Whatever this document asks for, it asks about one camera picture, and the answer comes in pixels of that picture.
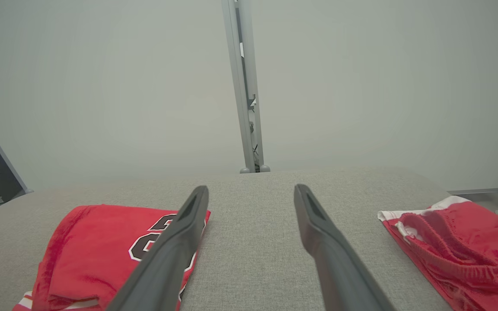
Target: folded clothing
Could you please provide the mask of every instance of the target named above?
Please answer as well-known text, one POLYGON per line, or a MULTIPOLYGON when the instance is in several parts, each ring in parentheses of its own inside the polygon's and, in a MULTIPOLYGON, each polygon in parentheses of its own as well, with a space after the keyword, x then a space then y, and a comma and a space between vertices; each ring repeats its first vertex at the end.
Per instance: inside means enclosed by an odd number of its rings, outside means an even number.
POLYGON ((498 310, 498 215, 450 196, 378 219, 454 310, 498 310))
MULTIPOLYGON (((33 291, 13 311, 105 310, 176 213, 116 205, 76 207, 53 233, 33 291)), ((209 217, 207 211, 205 224, 209 217)), ((176 310, 196 255, 186 262, 176 310)))

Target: white stripe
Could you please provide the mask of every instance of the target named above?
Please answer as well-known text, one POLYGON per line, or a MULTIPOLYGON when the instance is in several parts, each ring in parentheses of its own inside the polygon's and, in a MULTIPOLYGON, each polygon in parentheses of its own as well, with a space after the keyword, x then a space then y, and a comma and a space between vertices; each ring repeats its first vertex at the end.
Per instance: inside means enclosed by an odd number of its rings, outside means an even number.
POLYGON ((91 300, 87 300, 87 301, 77 301, 77 302, 69 305, 68 307, 66 307, 65 310, 89 308, 89 307, 93 307, 94 305, 98 305, 98 304, 99 304, 99 302, 97 301, 97 299, 91 299, 91 300))
POLYGON ((378 219, 381 221, 399 219, 405 213, 413 213, 417 215, 425 216, 427 213, 435 210, 444 210, 448 208, 451 204, 455 203, 464 203, 470 202, 470 200, 464 199, 464 197, 457 197, 456 195, 451 195, 444 200, 441 200, 434 205, 432 205, 429 209, 425 210, 413 210, 413 211, 379 211, 378 219))
POLYGON ((32 309, 32 301, 26 297, 22 298, 22 300, 20 300, 18 304, 25 308, 32 309))
MULTIPOLYGON (((201 231, 201 236, 203 236, 203 232, 205 232, 205 227, 207 226, 207 219, 205 218, 205 224, 203 225, 203 230, 201 231)), ((190 270, 191 268, 193 268, 193 261, 195 260, 195 256, 197 255, 197 251, 195 251, 193 253, 193 256, 192 256, 192 260, 189 262, 189 266, 184 269, 184 272, 190 270)))
POLYGON ((180 292, 178 293, 178 300, 179 300, 180 302, 182 302, 182 298, 180 297, 180 295, 182 294, 182 292, 184 291, 184 289, 185 289, 185 285, 184 285, 184 287, 182 287, 182 289, 181 289, 181 290, 180 290, 180 292))
POLYGON ((408 236, 412 236, 414 238, 417 238, 422 242, 424 241, 422 236, 420 234, 418 234, 418 230, 416 230, 415 228, 407 227, 401 221, 397 222, 397 224, 395 224, 395 226, 399 230, 399 233, 403 236, 403 240, 405 240, 405 242, 410 244, 409 239, 407 238, 408 236))

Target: white trim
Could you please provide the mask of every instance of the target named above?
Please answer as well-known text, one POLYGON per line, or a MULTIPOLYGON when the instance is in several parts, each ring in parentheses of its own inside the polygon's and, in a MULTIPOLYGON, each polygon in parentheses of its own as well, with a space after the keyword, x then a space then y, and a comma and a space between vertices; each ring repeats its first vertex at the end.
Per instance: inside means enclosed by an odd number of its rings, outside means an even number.
POLYGON ((449 207, 451 204, 455 203, 464 203, 464 202, 470 202, 470 200, 464 199, 464 197, 457 197, 456 195, 451 195, 450 197, 447 197, 444 200, 441 200, 434 205, 432 205, 430 208, 425 209, 425 210, 413 210, 413 211, 379 211, 378 212, 378 219, 380 221, 386 221, 386 220, 393 220, 393 219, 399 219, 401 216, 405 213, 413 213, 417 215, 426 215, 427 213, 435 210, 444 210, 447 207, 449 207))
POLYGON ((185 290, 185 285, 184 285, 184 287, 182 287, 182 289, 181 289, 181 290, 180 290, 180 292, 178 293, 178 300, 179 300, 180 302, 182 302, 182 298, 180 297, 180 295, 181 295, 181 294, 182 294, 182 292, 185 290))
POLYGON ((155 243, 155 241, 147 241, 147 244, 144 247, 144 252, 148 252, 149 251, 149 245, 150 244, 154 244, 154 243, 155 243))
POLYGON ((128 254, 130 254, 130 258, 132 258, 135 261, 141 261, 141 259, 137 258, 136 256, 134 256, 134 254, 132 254, 132 249, 134 248, 134 246, 136 246, 136 244, 138 244, 138 241, 140 240, 140 238, 144 238, 144 237, 149 236, 149 235, 157 235, 157 238, 158 238, 161 233, 162 232, 150 232, 146 235, 142 235, 139 238, 137 238, 136 241, 134 242, 134 244, 132 244, 132 246, 130 246, 130 249, 128 249, 128 254))
POLYGON ((164 218, 164 217, 166 217, 166 216, 176 216, 177 214, 178 214, 178 213, 176 213, 176 214, 166 214, 166 215, 161 216, 161 217, 159 218, 159 220, 157 220, 157 221, 156 221, 156 222, 155 222, 152 226, 150 226, 150 227, 147 229, 147 231, 148 231, 148 232, 159 232, 159 231, 164 231, 166 228, 168 228, 168 225, 170 225, 170 223, 171 223, 174 219, 169 219, 169 220, 167 220, 167 221, 164 223, 164 229, 151 229, 151 228, 153 228, 154 226, 156 226, 156 224, 158 224, 158 223, 159 223, 159 221, 160 221, 162 218, 164 218))
POLYGON ((32 300, 27 298, 27 297, 24 297, 18 302, 18 305, 21 305, 21 306, 28 308, 28 309, 32 309, 32 300))
POLYGON ((68 307, 66 307, 65 310, 89 308, 89 307, 94 307, 96 305, 99 305, 99 301, 97 299, 91 299, 91 300, 86 300, 86 301, 77 301, 77 302, 69 305, 68 307))
POLYGON ((399 230, 399 233, 403 236, 403 239, 405 240, 405 242, 407 242, 409 244, 410 244, 410 242, 407 239, 408 236, 411 236, 413 238, 417 238, 420 241, 424 240, 423 237, 420 234, 418 234, 418 230, 416 230, 416 228, 407 227, 401 221, 397 222, 397 224, 395 224, 395 226, 399 230))
MULTIPOLYGON (((204 220, 205 224, 203 225, 203 230, 201 230, 201 236, 203 236, 203 232, 205 232, 205 227, 207 226, 207 217, 205 215, 205 220, 204 220)), ((197 255, 197 252, 199 251, 199 245, 197 246, 197 250, 193 253, 193 256, 192 256, 192 261, 189 262, 189 266, 184 269, 184 272, 190 270, 191 268, 193 268, 193 262, 195 260, 195 256, 197 255)))

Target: basketball jersey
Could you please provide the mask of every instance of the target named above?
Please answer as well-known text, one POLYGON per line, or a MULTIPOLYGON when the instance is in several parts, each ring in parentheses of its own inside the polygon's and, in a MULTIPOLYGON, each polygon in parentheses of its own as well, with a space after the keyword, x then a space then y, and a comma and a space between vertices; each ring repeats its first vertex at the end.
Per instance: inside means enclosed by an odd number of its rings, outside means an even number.
MULTIPOLYGON (((144 207, 76 207, 53 233, 33 291, 13 311, 105 310, 175 215, 144 207)), ((207 211, 205 224, 209 217, 207 211)), ((185 264, 176 310, 196 255, 185 264)))

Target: gray cushion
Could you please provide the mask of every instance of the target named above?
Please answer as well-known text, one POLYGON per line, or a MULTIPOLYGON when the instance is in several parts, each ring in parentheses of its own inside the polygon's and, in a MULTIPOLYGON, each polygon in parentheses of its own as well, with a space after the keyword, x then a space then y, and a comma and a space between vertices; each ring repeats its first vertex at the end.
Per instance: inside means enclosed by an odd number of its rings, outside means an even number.
POLYGON ((51 234, 77 205, 178 209, 202 184, 212 214, 182 311, 323 309, 314 261, 299 238, 296 183, 312 189, 397 310, 450 310, 376 218, 379 210, 423 209, 448 196, 399 168, 130 181, 24 195, 0 207, 0 310, 10 311, 32 289, 51 234))

